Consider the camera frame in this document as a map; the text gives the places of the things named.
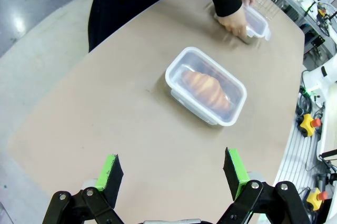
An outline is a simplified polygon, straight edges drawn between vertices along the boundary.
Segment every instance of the bolt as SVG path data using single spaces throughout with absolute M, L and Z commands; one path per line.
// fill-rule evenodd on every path
M 94 192 L 93 192 L 92 189 L 89 189 L 89 190 L 86 191 L 86 194 L 87 194 L 88 196 L 91 196 L 92 194 L 94 194 Z
M 285 183 L 281 184 L 281 190 L 286 191 L 287 189 L 288 186 Z
M 252 188 L 257 189 L 259 187 L 259 184 L 256 182 L 252 182 Z

